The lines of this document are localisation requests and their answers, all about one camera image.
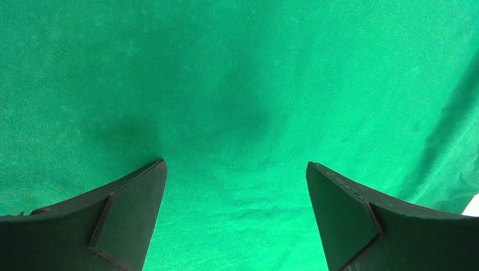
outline textured fabric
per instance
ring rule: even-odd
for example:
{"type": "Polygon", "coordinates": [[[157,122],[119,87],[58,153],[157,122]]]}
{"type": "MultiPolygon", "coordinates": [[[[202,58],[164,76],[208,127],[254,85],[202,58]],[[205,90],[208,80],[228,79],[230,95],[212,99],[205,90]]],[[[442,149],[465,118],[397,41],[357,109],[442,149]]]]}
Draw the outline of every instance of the textured fabric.
{"type": "Polygon", "coordinates": [[[478,49],[475,0],[0,1],[0,215],[164,158],[145,270],[327,270],[308,161],[479,192],[478,49]]]}

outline green tablecloth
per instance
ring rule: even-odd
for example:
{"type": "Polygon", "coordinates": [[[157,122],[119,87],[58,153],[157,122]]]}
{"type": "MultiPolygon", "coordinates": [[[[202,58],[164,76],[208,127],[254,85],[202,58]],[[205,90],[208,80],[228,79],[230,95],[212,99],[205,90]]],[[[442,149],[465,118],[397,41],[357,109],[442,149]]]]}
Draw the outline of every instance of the green tablecloth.
{"type": "Polygon", "coordinates": [[[308,161],[478,193],[478,49],[475,0],[0,1],[0,215],[164,158],[145,270],[326,270],[308,161]]]}

